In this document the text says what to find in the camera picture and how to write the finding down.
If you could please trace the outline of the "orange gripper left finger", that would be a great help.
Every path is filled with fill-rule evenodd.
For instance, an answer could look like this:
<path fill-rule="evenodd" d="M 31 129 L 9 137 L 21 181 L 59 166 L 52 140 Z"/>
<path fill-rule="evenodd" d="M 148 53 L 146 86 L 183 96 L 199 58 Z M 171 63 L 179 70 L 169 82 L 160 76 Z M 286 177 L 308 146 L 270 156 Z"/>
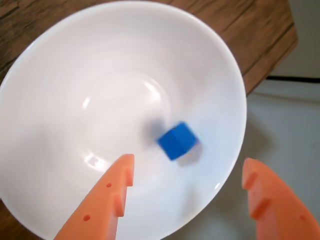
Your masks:
<path fill-rule="evenodd" d="M 133 185 L 133 154 L 119 157 L 102 175 L 55 236 L 56 240 L 114 240 Z"/>

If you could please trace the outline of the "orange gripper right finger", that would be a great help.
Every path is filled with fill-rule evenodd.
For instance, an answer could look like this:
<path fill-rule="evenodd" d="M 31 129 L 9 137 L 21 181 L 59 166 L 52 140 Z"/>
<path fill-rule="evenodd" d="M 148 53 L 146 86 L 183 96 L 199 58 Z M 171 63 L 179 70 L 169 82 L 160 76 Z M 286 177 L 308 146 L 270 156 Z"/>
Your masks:
<path fill-rule="evenodd" d="M 247 158 L 242 167 L 248 213 L 258 240 L 318 240 L 320 225 L 292 189 L 266 164 Z"/>

